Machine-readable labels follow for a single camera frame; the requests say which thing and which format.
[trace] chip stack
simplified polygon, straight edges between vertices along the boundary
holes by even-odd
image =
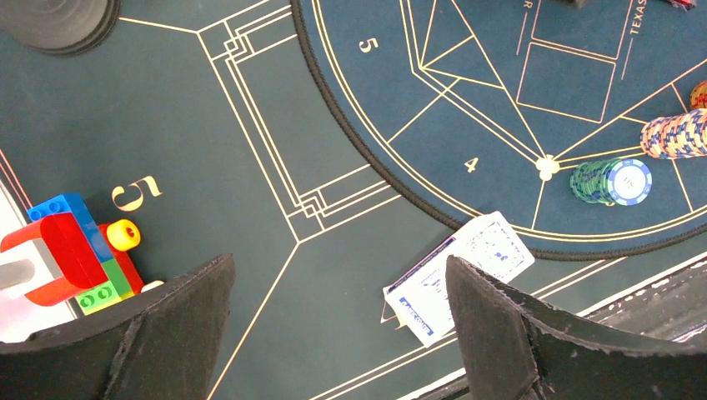
[[[707,108],[707,81],[694,87],[692,94],[689,95],[689,107],[693,110]]]
[[[707,155],[707,109],[697,108],[675,117],[645,124],[640,146],[652,158],[676,159]]]
[[[615,158],[581,163],[569,177],[569,186],[587,203],[634,206],[648,197],[653,177],[641,161]]]

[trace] number 5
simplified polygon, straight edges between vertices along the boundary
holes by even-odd
[[[375,40],[375,37],[372,37],[365,42],[359,42],[359,48],[361,49],[362,52],[368,53],[373,48],[378,48],[378,41]]]

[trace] card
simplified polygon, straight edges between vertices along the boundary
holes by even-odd
[[[425,347],[454,328],[445,280],[447,257],[461,257],[508,283],[535,261],[500,212],[476,217],[383,289],[401,324]]]

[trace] white surface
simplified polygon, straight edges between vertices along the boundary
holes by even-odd
[[[32,261],[22,258],[0,264],[0,290],[27,283],[34,276]]]
[[[0,188],[3,190],[0,193],[0,238],[3,238],[8,233],[23,227],[25,223],[23,214],[8,196],[5,187]],[[18,292],[24,288],[38,288],[53,279],[50,267],[42,261],[42,249],[38,248],[42,244],[43,242],[37,245],[33,241],[24,243],[7,253],[0,253],[0,265],[26,258],[33,262],[35,268],[34,277],[29,282],[23,283],[21,285],[23,288],[0,291],[0,341],[22,342],[36,331],[76,319],[66,302],[53,307],[41,307],[21,294],[18,295]]]
[[[454,328],[444,278],[450,255],[469,261],[503,283],[510,282],[535,262],[500,212],[467,222],[398,281],[383,289],[385,301],[401,325],[407,325],[425,347]]]

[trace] black foam piece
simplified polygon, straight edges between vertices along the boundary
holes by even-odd
[[[115,27],[121,0],[0,0],[0,29],[43,53],[95,48]]]
[[[233,256],[100,312],[0,344],[2,399],[203,399],[235,279]]]
[[[449,305],[478,400],[707,398],[707,348],[620,331],[447,261]]]

